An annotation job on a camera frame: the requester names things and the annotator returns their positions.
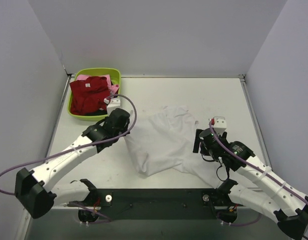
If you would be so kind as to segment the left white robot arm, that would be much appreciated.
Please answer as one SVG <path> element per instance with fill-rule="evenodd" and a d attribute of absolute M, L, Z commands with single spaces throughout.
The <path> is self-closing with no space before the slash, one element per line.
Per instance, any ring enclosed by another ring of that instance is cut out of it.
<path fill-rule="evenodd" d="M 16 174 L 14 194 L 33 219 L 45 215 L 59 200 L 61 194 L 53 187 L 76 166 L 100 153 L 125 136 L 130 123 L 130 113 L 117 108 L 108 117 L 87 127 L 64 151 L 43 164 Z"/>

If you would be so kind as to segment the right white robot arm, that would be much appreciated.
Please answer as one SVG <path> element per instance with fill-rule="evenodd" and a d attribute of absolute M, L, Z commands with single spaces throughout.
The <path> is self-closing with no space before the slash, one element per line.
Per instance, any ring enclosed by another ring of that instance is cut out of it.
<path fill-rule="evenodd" d="M 224 198 L 272 219 L 288 237 L 304 238 L 308 229 L 308 195 L 278 177 L 249 147 L 240 141 L 228 142 L 226 132 L 218 135 L 208 128 L 196 130 L 193 152 L 211 157 L 212 162 L 223 164 L 226 172 L 240 174 L 264 193 L 258 196 L 228 177 L 216 189 Z"/>

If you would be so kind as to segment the white t shirt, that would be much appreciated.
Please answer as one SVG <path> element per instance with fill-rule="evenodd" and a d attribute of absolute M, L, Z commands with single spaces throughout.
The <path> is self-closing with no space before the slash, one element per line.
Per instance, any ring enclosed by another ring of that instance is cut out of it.
<path fill-rule="evenodd" d="M 185 105 L 143 112 L 124 140 L 135 170 L 146 177 L 168 169 L 192 174 L 213 188 L 221 181 L 217 165 L 193 153 L 198 121 Z"/>

